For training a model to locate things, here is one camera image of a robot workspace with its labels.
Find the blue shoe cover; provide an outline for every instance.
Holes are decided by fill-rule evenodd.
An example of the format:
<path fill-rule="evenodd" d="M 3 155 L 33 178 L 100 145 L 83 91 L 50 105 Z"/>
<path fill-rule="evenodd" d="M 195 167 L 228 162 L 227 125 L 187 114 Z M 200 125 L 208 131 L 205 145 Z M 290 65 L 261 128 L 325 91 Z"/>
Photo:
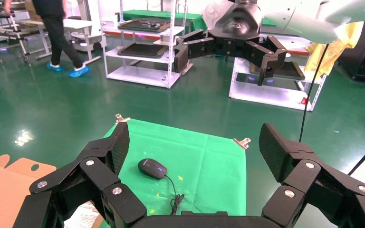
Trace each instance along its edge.
<path fill-rule="evenodd" d="M 73 70 L 72 72 L 69 73 L 69 77 L 80 77 L 84 74 L 87 74 L 91 72 L 90 68 L 88 68 L 87 66 L 85 66 L 84 68 L 82 68 L 81 70 Z"/>
<path fill-rule="evenodd" d="M 57 72 L 62 72 L 64 71 L 64 69 L 62 69 L 61 67 L 53 67 L 51 66 L 51 63 L 47 63 L 47 68 L 53 71 L 57 71 Z"/>

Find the computer mouse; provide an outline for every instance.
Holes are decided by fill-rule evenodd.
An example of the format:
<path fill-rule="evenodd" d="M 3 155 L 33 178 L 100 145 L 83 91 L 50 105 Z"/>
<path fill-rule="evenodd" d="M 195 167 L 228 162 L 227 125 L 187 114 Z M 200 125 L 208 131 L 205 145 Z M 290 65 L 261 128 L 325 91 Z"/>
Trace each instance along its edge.
<path fill-rule="evenodd" d="M 159 162 L 145 158 L 138 163 L 139 170 L 149 177 L 153 177 L 155 179 L 161 179 L 167 173 L 167 168 L 161 165 Z"/>

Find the white shelving unit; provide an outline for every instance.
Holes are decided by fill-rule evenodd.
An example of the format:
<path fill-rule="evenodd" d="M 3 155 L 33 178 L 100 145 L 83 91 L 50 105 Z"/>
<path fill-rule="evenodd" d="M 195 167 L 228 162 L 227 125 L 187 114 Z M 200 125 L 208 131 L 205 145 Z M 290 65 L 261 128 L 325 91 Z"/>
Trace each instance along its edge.
<path fill-rule="evenodd" d="M 250 63 L 247 60 L 235 58 L 229 97 L 245 101 L 304 110 L 305 104 L 302 104 L 302 101 L 304 98 L 307 98 L 312 79 L 307 78 L 303 81 L 291 79 L 298 86 L 298 90 L 293 90 L 268 85 L 258 86 L 257 84 L 238 82 L 236 79 L 239 73 L 258 76 L 258 74 L 256 73 L 251 73 Z M 313 111 L 321 92 L 322 86 L 324 85 L 325 78 L 326 75 L 323 75 L 321 78 L 317 78 L 315 80 L 314 84 L 318 85 L 317 93 L 314 96 L 313 100 L 309 100 L 309 103 L 307 105 L 307 111 Z M 273 79 L 290 80 L 278 76 L 274 76 Z"/>
<path fill-rule="evenodd" d="M 182 32 L 185 32 L 185 22 L 187 17 L 187 0 L 184 3 L 184 19 L 182 26 L 174 26 L 175 24 L 175 12 L 176 12 L 176 0 L 171 0 L 172 7 L 171 10 L 171 19 L 170 19 L 170 27 L 163 32 L 156 33 L 156 32 L 144 32 L 144 31 L 134 31 L 134 30 L 126 30 L 126 29 L 119 29 L 117 27 L 118 24 L 114 24 L 113 26 L 105 26 L 101 21 L 101 30 L 103 31 L 102 36 L 104 36 L 104 32 L 115 32 L 121 33 L 121 46 L 116 47 L 113 50 L 106 51 L 105 47 L 103 47 L 104 53 L 104 65 L 106 70 L 106 77 L 110 79 L 116 79 L 121 81 L 127 82 L 134 82 L 140 83 L 145 85 L 151 86 L 159 86 L 165 87 L 170 89 L 177 79 L 180 77 L 179 73 L 175 73 L 172 71 L 172 66 L 174 63 L 174 37 Z M 120 0 L 120 21 L 118 23 L 124 22 L 124 15 L 123 15 L 123 0 Z M 133 34 L 133 41 L 135 42 L 136 35 L 145 35 L 145 36 L 168 36 L 169 41 L 167 43 L 161 42 L 161 44 L 168 46 L 169 49 L 166 51 L 161 58 L 145 58 L 145 57 L 134 57 L 134 56 L 120 56 L 118 55 L 118 51 L 125 47 L 125 33 L 132 33 Z M 123 65 L 113 72 L 108 72 L 107 69 L 107 58 L 108 57 L 116 57 L 123 59 Z M 127 64 L 125 59 L 132 59 L 134 60 L 132 63 Z M 150 68 L 143 68 L 134 66 L 139 61 L 148 61 L 148 62 L 155 62 L 155 63 L 164 63 L 168 65 L 167 71 L 165 70 L 157 70 L 157 69 L 150 69 Z"/>

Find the green cloth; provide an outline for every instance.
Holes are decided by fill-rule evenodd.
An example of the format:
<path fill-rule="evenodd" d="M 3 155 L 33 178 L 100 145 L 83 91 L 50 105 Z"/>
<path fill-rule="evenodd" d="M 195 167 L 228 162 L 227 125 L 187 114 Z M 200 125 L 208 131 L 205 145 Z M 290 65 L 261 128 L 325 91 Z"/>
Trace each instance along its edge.
<path fill-rule="evenodd" d="M 128 10 L 124 11 L 124 20 L 132 20 L 134 18 L 149 18 L 157 17 L 161 19 L 170 19 L 171 12 L 160 12 L 160 11 L 150 11 L 150 10 Z M 175 14 L 176 20 L 183 20 L 183 13 Z M 200 14 L 187 13 L 187 26 L 191 23 L 191 31 L 203 29 L 206 31 L 208 27 Z"/>
<path fill-rule="evenodd" d="M 245 152 L 232 139 L 133 119 L 128 128 L 129 152 L 119 178 L 146 206 L 148 216 L 170 214 L 174 191 L 167 178 L 152 179 L 138 170 L 145 158 L 164 165 L 177 194 L 185 194 L 177 215 L 182 210 L 246 215 Z M 103 222 L 101 228 L 107 227 Z"/>

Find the person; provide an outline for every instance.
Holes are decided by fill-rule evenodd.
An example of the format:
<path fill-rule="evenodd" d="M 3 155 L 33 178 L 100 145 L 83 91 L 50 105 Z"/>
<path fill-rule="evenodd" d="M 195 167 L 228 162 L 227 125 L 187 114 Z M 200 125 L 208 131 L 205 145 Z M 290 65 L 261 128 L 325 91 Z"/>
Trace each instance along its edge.
<path fill-rule="evenodd" d="M 75 69 L 69 73 L 70 77 L 79 77 L 90 69 L 80 59 L 73 45 L 65 39 L 64 22 L 66 17 L 66 0 L 32 0 L 37 15 L 39 15 L 48 32 L 51 40 L 51 62 L 47 63 L 47 68 L 57 72 L 64 71 L 59 66 L 62 51 L 72 60 Z M 5 0 L 4 10 L 11 15 L 10 6 L 12 0 Z"/>

